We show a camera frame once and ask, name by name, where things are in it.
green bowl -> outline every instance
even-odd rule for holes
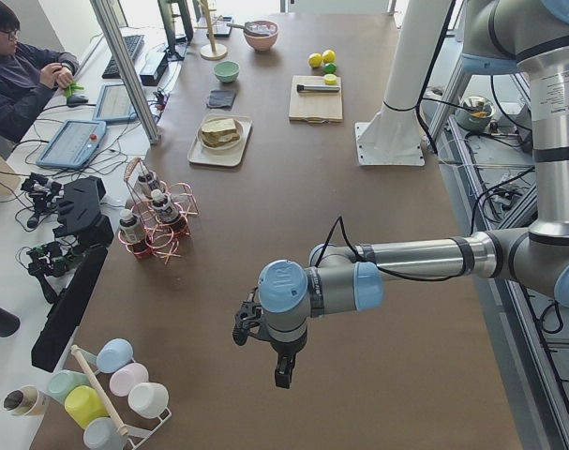
[[[213,73],[222,83],[232,83],[238,78],[240,67],[233,61],[222,61],[213,67]]]

green object in hand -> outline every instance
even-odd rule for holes
[[[67,98],[70,98],[71,96],[73,96],[75,94],[75,91],[83,91],[83,90],[84,90],[83,86],[80,86],[76,82],[73,82],[72,84],[70,84],[68,87],[66,87],[64,89],[63,93]]]

yellow mug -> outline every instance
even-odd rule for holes
[[[82,429],[86,429],[88,424],[99,417],[109,416],[97,391],[90,386],[74,388],[67,395],[64,408]]]

white desk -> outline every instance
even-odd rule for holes
[[[145,34],[145,46],[136,61],[136,69],[144,65],[144,57],[149,51],[156,49],[164,39],[163,31],[153,30],[132,30],[131,34]],[[89,98],[90,103],[97,101],[100,86],[104,83],[119,83],[119,80],[102,80],[100,73],[106,67],[111,56],[104,39],[97,37],[89,47],[92,56],[78,73],[78,84],[85,87],[82,94]],[[170,63],[168,70],[161,79],[161,87],[166,92],[172,89],[177,78],[180,65]],[[144,87],[147,98],[153,99],[153,91],[156,87]],[[66,99],[58,93],[48,106],[65,104]],[[61,121],[67,119],[90,120],[93,114],[93,107],[81,106],[77,108],[55,108],[43,112],[40,119],[30,128],[23,140],[43,139],[49,140],[55,131],[60,127]],[[120,137],[125,131],[131,131]],[[144,130],[137,121],[127,125],[118,124],[108,127],[105,139],[100,148],[105,148],[110,143],[115,142],[112,148],[118,149],[124,155],[120,156],[123,160],[144,157],[149,150],[149,142],[144,134]],[[36,142],[28,142],[19,145],[8,158],[7,162],[16,173],[29,174],[30,172],[52,174],[34,165],[37,156],[44,148]],[[104,155],[114,155],[114,152],[106,151]],[[91,169],[83,171],[80,176],[89,174],[99,176],[107,189],[107,196],[101,203],[102,213],[110,218],[113,229],[116,229],[118,213],[121,206],[128,199],[128,190],[123,182],[125,164],[121,164],[111,173],[99,174]],[[59,178],[62,184],[71,181],[71,178]],[[0,201],[10,200],[11,197],[0,198]],[[45,390],[47,381],[52,374],[39,368],[32,367],[30,351],[36,342],[40,331],[47,320],[47,314],[51,308],[43,295],[34,277],[30,277],[27,270],[21,267],[16,261],[16,254],[22,247],[34,247],[46,244],[53,240],[52,230],[58,226],[53,217],[45,220],[32,232],[26,232],[14,219],[14,215],[23,208],[19,202],[13,199],[10,202],[0,203],[0,308],[4,308],[17,315],[21,320],[19,330],[10,337],[0,337],[0,448],[7,450],[24,449],[30,445],[37,428],[41,421],[38,417],[14,417],[9,412],[3,410],[3,400],[5,396],[27,384],[37,386]],[[30,216],[28,212],[20,215],[23,223]],[[27,265],[29,258],[22,255],[22,261]],[[58,292],[69,280],[69,275],[61,278],[48,278],[49,282]]]

wooden cutting board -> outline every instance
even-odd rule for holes
[[[294,75],[291,86],[290,120],[309,123],[342,122],[342,79],[337,77],[340,90],[335,93],[296,92],[297,84],[324,85],[323,77]]]

